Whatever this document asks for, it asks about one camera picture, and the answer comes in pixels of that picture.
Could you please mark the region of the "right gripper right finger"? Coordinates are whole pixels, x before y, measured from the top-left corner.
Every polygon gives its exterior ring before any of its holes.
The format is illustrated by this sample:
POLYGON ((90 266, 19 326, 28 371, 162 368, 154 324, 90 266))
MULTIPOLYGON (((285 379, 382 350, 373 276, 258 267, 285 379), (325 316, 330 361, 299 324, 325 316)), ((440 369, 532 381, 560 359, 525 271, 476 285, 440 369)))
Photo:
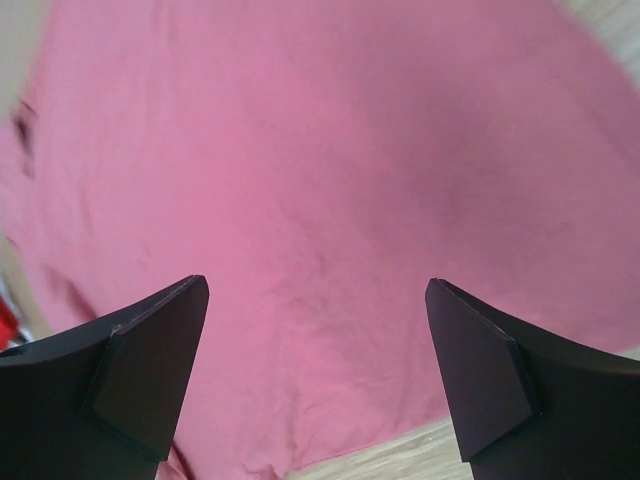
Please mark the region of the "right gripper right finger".
POLYGON ((638 478, 638 361, 534 326, 443 279, 430 280, 425 302, 474 478, 638 478))

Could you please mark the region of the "pink t shirt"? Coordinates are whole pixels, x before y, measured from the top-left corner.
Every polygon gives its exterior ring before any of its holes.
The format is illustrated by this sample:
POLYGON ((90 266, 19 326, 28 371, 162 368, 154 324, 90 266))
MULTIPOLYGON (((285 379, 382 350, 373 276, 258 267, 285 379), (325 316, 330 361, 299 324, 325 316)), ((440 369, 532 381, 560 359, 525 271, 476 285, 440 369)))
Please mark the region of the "pink t shirt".
POLYGON ((433 277, 639 342, 639 96, 552 1, 53 1, 1 215, 56 330, 207 278, 162 479, 443 417, 433 277))

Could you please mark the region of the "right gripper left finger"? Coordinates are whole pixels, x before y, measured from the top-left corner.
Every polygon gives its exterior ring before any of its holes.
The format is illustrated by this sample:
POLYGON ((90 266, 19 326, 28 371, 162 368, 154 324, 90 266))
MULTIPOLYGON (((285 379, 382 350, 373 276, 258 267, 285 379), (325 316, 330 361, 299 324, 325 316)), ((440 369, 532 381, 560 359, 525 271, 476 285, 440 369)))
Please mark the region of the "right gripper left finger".
POLYGON ((208 305, 201 275, 1 354, 4 479, 152 479, 167 460, 208 305))

